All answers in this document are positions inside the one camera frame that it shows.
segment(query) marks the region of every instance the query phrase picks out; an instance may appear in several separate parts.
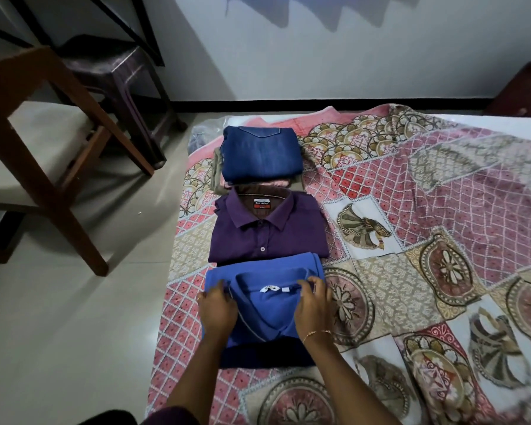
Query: black baseboard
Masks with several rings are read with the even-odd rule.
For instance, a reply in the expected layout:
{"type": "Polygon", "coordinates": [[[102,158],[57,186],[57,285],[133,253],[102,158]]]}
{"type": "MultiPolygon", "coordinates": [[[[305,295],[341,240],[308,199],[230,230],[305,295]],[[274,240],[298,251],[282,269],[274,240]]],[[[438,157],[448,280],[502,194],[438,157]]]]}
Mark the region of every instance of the black baseboard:
{"type": "MultiPolygon", "coordinates": [[[[393,102],[415,110],[483,110],[493,99],[258,99],[251,101],[176,101],[178,113],[206,112],[314,112],[327,106],[336,110],[359,112],[393,102]]],[[[161,113],[165,104],[161,99],[134,95],[134,103],[141,112],[161,113]]]]}
{"type": "Polygon", "coordinates": [[[19,212],[6,212],[0,221],[0,249],[6,249],[14,236],[25,214],[19,212]]]}

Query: folded clothes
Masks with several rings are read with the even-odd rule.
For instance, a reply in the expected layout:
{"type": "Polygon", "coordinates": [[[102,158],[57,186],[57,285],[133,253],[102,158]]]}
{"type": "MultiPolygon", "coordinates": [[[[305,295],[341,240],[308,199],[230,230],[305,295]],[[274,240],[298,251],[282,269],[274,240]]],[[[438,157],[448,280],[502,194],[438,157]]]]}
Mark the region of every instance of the folded clothes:
{"type": "Polygon", "coordinates": [[[262,185],[236,185],[214,203],[209,262],[218,265],[313,252],[328,257],[326,221],[315,197],[262,185]]]}
{"type": "Polygon", "coordinates": [[[301,148],[292,128],[228,126],[221,152],[222,176],[235,184],[293,177],[303,172],[301,148]]]}
{"type": "MultiPolygon", "coordinates": [[[[293,318],[301,298],[301,286],[297,281],[306,280],[310,276],[325,277],[320,259],[314,253],[241,262],[208,271],[205,291],[223,280],[225,292],[238,304],[238,320],[228,339],[227,348],[222,353],[221,364],[228,368],[260,368],[264,362],[259,360],[261,355],[256,350],[260,349],[262,343],[286,343],[287,341],[280,341],[285,338],[298,340],[293,318]],[[246,352],[242,350],[243,346],[248,349],[246,352]],[[240,358],[246,358],[243,365],[240,358]],[[252,358],[256,359],[256,363],[250,361],[248,364],[252,358]]],[[[292,349],[293,358],[298,358],[299,355],[295,355],[295,352],[302,350],[295,343],[292,349]]],[[[287,364],[287,361],[283,362],[283,351],[277,352],[278,358],[271,358],[270,367],[286,366],[283,365],[287,364]]],[[[303,356],[302,359],[302,364],[294,365],[310,365],[310,357],[303,356]]]]}
{"type": "MultiPolygon", "coordinates": [[[[212,155],[211,190],[216,195],[226,195],[233,185],[228,184],[222,178],[222,154],[220,148],[215,148],[212,155]]],[[[289,188],[291,191],[304,192],[303,177],[299,174],[289,179],[276,179],[263,182],[252,182],[255,185],[270,185],[289,188]]]]}

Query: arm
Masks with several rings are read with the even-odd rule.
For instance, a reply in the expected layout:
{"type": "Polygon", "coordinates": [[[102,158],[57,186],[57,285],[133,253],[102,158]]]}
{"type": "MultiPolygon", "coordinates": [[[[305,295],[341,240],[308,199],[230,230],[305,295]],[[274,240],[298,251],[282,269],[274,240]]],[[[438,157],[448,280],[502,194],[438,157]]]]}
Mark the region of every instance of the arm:
{"type": "Polygon", "coordinates": [[[238,307],[232,298],[224,295],[222,282],[208,293],[199,293],[197,303],[205,336],[169,395],[167,406],[184,407],[200,424],[207,424],[219,372],[220,354],[238,318],[238,307]]]}
{"type": "Polygon", "coordinates": [[[304,340],[305,348],[323,376],[340,425],[399,425],[401,422],[342,358],[332,342],[332,335],[319,332],[332,327],[332,290],[317,277],[311,277],[309,281],[315,284],[315,292],[308,282],[299,283],[301,301],[295,311],[295,324],[299,337],[304,340]]]}

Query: bracelet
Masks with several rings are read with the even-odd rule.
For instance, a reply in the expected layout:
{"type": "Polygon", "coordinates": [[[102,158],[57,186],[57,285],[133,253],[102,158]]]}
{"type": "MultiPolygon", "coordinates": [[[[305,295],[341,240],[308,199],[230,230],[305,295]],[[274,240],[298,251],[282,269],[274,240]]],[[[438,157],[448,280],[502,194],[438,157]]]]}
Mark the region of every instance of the bracelet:
{"type": "Polygon", "coordinates": [[[319,330],[319,331],[311,331],[309,334],[307,334],[306,336],[304,336],[304,339],[302,341],[302,343],[304,344],[304,341],[307,339],[308,336],[312,336],[313,334],[315,333],[328,333],[330,335],[332,335],[332,331],[330,330],[319,330]]]}

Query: patterned bedsheet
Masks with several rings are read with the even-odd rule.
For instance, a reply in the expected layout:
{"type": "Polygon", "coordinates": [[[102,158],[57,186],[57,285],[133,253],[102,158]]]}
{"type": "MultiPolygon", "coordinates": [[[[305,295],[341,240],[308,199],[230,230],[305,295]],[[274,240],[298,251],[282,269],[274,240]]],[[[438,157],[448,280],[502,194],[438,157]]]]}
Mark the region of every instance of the patterned bedsheet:
{"type": "MultiPolygon", "coordinates": [[[[269,126],[261,118],[251,126],[269,126]]],[[[531,141],[406,106],[332,107],[294,128],[326,217],[334,342],[404,424],[531,421],[531,141]]],[[[147,414],[201,337],[217,198],[189,157],[147,414]]],[[[335,423],[316,368],[219,372],[211,423],[335,423]]]]}

